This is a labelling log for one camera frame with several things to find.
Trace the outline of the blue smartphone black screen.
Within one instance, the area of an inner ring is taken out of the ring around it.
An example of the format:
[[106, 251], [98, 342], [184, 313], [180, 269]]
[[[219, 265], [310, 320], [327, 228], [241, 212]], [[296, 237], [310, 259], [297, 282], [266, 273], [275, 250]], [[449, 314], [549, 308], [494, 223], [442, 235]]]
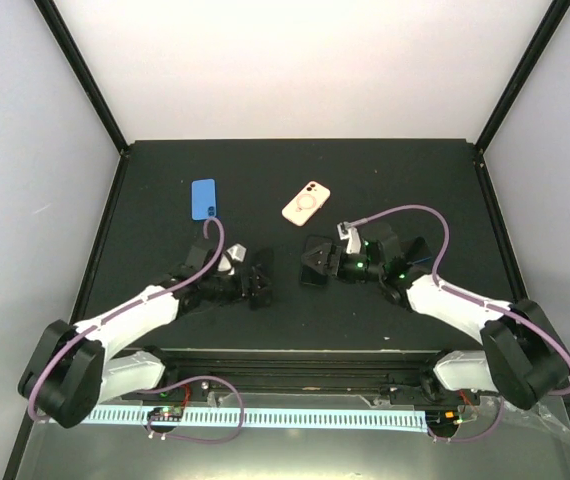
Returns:
[[[305, 254], [307, 251], [313, 250], [324, 243], [329, 243], [330, 241], [330, 237], [322, 235], [309, 235], [305, 240], [302, 253]], [[325, 275], [319, 274], [306, 264], [301, 264], [299, 282], [304, 286], [325, 287], [328, 283], [328, 278]]]

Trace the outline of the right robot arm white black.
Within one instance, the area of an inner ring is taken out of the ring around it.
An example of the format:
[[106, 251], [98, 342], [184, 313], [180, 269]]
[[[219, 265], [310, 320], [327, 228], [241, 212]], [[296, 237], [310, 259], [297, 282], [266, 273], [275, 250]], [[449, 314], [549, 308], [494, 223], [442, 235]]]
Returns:
[[401, 240], [385, 223], [338, 227], [339, 240], [306, 246], [301, 266], [345, 283], [377, 284], [393, 305], [435, 318], [480, 344], [445, 351], [419, 379], [422, 396], [441, 403], [460, 390], [494, 393], [521, 410], [570, 384], [570, 354], [534, 301], [495, 301], [433, 276], [421, 237]]

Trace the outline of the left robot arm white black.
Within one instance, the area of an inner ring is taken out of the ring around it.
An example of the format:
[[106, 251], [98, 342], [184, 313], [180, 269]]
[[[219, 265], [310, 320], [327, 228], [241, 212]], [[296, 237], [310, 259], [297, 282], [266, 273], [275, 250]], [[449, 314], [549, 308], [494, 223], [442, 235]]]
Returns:
[[180, 376], [162, 350], [147, 347], [129, 356], [123, 350], [204, 302], [268, 306], [273, 269], [270, 248], [248, 253], [234, 244], [221, 251], [214, 241], [201, 238], [183, 263], [132, 299], [75, 324], [49, 324], [18, 381], [18, 393], [34, 419], [49, 417], [64, 428], [122, 395], [149, 391], [158, 399], [170, 398]]

